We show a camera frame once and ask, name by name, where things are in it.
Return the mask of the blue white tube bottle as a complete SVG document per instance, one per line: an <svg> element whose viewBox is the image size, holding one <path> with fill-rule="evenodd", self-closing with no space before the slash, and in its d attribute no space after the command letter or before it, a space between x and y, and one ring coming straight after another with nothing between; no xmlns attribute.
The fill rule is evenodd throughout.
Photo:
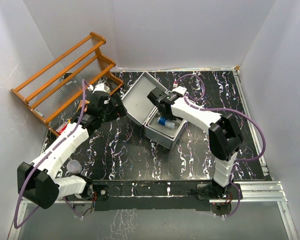
<svg viewBox="0 0 300 240"><path fill-rule="evenodd" d="M158 117L157 118L157 123L161 126L164 126L166 128L169 128L169 129L175 129L176 125L173 121L171 120L168 120L162 116Z"/></svg>

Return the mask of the grey metal case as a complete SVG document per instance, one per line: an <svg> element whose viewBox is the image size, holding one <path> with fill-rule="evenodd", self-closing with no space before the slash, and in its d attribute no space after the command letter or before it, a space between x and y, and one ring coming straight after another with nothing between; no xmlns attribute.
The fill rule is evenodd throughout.
<svg viewBox="0 0 300 240"><path fill-rule="evenodd" d="M147 126L149 119L156 111L158 111L157 107L155 107L147 98L148 94L156 87L165 93L169 92L166 87L151 76L150 73L145 71L140 75L127 93L124 94L122 102L127 110L127 116L138 126L143 128L144 134L148 139L167 149L172 149L185 129L187 121L185 120L186 123L184 124L184 127L174 138L168 137Z"/></svg>

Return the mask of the grey divider tray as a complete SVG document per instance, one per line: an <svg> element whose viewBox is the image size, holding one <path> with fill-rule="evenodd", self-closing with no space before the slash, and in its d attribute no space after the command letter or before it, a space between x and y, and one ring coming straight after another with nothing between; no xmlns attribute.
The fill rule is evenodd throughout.
<svg viewBox="0 0 300 240"><path fill-rule="evenodd" d="M161 114L156 111L153 116L149 119L147 126L153 130L158 131L159 133L162 133L170 138L175 138L177 134L182 131L182 128L184 127L184 124L186 121L184 119L177 119L177 120L170 120L175 123L175 129L170 129L168 127L162 126L158 124L157 119L161 117Z"/></svg>

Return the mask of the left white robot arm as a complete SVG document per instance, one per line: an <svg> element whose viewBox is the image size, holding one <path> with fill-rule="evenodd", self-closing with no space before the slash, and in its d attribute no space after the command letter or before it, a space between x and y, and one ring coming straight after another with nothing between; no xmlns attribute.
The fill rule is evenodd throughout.
<svg viewBox="0 0 300 240"><path fill-rule="evenodd" d="M47 209L62 197L78 195L87 200L93 195L92 181L79 173L58 178L57 173L76 149L100 128L101 124L124 117L127 110L119 93L94 91L89 103L70 119L65 130L39 157L17 168L17 190L37 206Z"/></svg>

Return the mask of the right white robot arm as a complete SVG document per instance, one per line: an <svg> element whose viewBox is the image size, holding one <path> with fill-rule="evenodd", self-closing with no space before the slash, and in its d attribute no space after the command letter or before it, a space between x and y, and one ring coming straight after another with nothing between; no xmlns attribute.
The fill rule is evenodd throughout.
<svg viewBox="0 0 300 240"><path fill-rule="evenodd" d="M220 199L229 195L233 166L244 140L236 117L198 106L186 97L186 89L181 86L172 92L156 87L147 98L165 119L186 120L208 134L209 149L215 157L213 194Z"/></svg>

